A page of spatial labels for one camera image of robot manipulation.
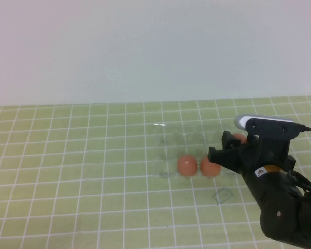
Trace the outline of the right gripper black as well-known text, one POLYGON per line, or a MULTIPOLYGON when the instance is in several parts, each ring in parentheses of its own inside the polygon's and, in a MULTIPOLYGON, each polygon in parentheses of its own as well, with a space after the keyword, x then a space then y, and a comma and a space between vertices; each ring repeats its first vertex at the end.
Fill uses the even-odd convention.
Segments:
POLYGON ((264 167, 283 172, 292 170, 296 160, 289 155, 289 139, 274 139, 224 131, 221 138, 222 150, 210 147, 208 160, 228 170, 241 173, 243 179, 264 167))

